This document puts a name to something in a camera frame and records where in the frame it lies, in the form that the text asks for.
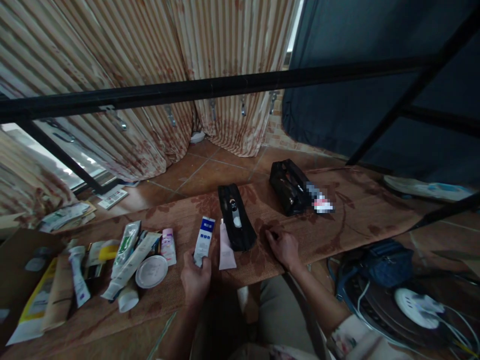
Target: pink tube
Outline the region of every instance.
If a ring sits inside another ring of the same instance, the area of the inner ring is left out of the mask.
[[[236,269],[237,263],[235,262],[234,251],[230,247],[230,239],[227,233],[227,226],[223,223],[223,219],[220,223],[220,265],[219,270]]]
[[[168,266],[177,263],[177,253],[175,251],[174,230],[164,229],[161,232],[160,254],[166,259]]]

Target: person's arm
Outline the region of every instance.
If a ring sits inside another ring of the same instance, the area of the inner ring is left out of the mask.
[[[299,242],[291,233],[276,227],[266,230],[265,234],[273,254],[300,285],[318,325],[325,336],[329,337],[352,314],[302,264]]]
[[[202,267],[196,266],[194,250],[190,249],[183,254],[181,283],[185,290],[185,304],[175,316],[169,336],[164,340],[168,344],[164,356],[167,360],[187,360],[190,357],[200,310],[210,289],[212,263],[204,257]]]

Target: cardboard box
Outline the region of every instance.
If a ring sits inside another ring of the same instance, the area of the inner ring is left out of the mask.
[[[0,347],[4,347],[17,327],[30,295],[52,259],[65,245],[49,233],[19,228],[0,246],[0,313],[4,314]],[[25,268],[30,260],[44,264],[37,271]]]
[[[15,233],[20,226],[17,219],[23,214],[25,213],[0,216],[0,241],[8,239]]]

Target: dark blue curtain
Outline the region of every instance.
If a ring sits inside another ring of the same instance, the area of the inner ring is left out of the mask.
[[[477,4],[307,0],[290,69],[434,54]],[[287,89],[283,126],[299,142],[350,156],[417,76]],[[480,119],[480,34],[414,105]],[[406,118],[399,118],[362,161],[428,182],[480,184],[480,139]]]

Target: brick wall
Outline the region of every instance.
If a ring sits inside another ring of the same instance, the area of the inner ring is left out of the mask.
[[[267,128],[263,137],[262,144],[273,148],[297,150],[304,153],[315,153],[327,157],[335,157],[339,159],[347,159],[346,156],[339,155],[321,147],[310,146],[301,142],[297,142],[290,138],[282,127],[282,100],[284,91],[280,90],[275,105],[273,107],[273,114],[268,118]]]

